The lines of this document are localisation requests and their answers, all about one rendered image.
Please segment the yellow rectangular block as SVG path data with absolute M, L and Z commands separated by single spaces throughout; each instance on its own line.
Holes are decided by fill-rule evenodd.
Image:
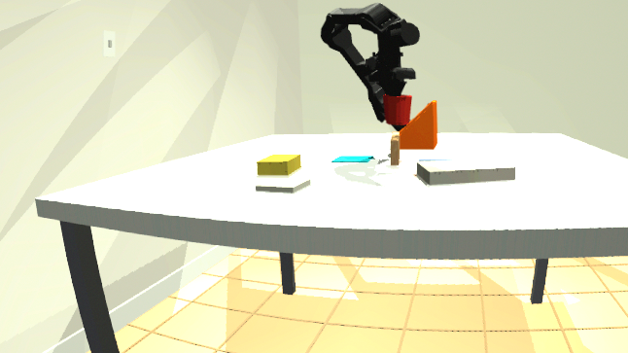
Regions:
M 300 155 L 271 155 L 257 161 L 258 176 L 288 176 L 299 168 Z

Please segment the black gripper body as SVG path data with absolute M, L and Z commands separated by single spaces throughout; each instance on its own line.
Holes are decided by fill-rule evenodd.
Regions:
M 386 60 L 387 70 L 381 70 L 371 73 L 368 76 L 369 82 L 398 82 L 404 80 L 414 80 L 415 71 L 412 68 L 401 68 L 401 56 L 403 52 L 397 48 L 386 48 L 379 50 Z

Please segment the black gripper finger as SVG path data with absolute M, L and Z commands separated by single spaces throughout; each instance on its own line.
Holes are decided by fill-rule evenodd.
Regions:
M 385 95 L 389 95 L 388 88 L 383 84 L 383 82 L 377 82 L 377 84 L 384 89 Z
M 388 88 L 389 96 L 401 96 L 406 83 L 407 81 L 383 82 L 383 84 Z

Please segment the red cup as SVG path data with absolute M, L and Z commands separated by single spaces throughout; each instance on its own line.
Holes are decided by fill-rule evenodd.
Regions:
M 410 121 L 410 107 L 412 96 L 383 95 L 384 116 L 389 125 L 406 125 Z

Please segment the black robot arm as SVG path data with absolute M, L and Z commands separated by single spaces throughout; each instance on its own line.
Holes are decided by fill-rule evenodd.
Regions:
M 372 53 L 364 60 L 352 43 L 349 24 L 358 24 L 364 30 L 377 34 L 378 49 L 397 48 L 415 45 L 419 41 L 420 32 L 417 26 L 389 10 L 381 3 L 373 3 L 362 9 L 336 8 L 326 16 L 321 30 L 322 40 L 331 49 L 338 51 L 356 72 L 367 88 L 370 101 L 376 118 L 383 124 L 384 89 L 377 82 L 369 82 L 368 76 L 381 68 L 387 70 L 386 60 L 381 52 Z

